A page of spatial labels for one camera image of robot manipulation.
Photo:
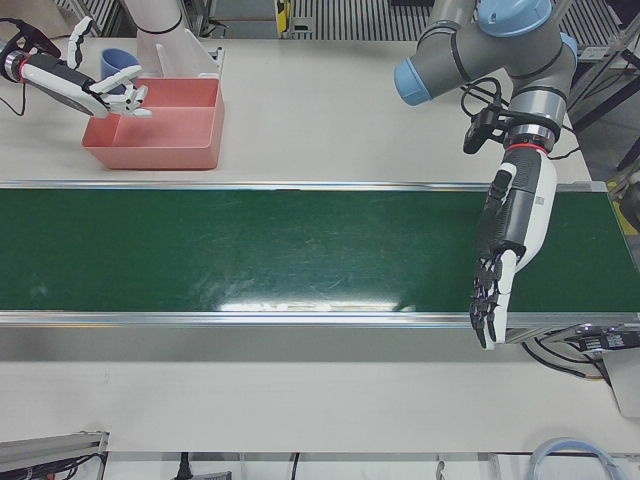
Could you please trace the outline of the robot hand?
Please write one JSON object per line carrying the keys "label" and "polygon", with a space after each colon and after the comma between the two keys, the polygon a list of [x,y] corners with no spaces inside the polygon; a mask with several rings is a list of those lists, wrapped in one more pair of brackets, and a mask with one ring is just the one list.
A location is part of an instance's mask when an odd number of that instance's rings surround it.
{"label": "robot hand", "polygon": [[486,350],[506,341],[515,275],[543,246],[556,186],[556,169],[543,149],[507,148],[479,219],[469,307],[472,328]]}
{"label": "robot hand", "polygon": [[66,60],[48,53],[30,55],[20,65],[21,79],[89,116],[106,118],[117,114],[151,118],[152,112],[142,107],[148,87],[134,84],[134,78],[142,71],[140,65],[126,67],[101,81],[78,71],[82,62],[80,44],[92,25],[90,16],[76,24],[68,40]]}

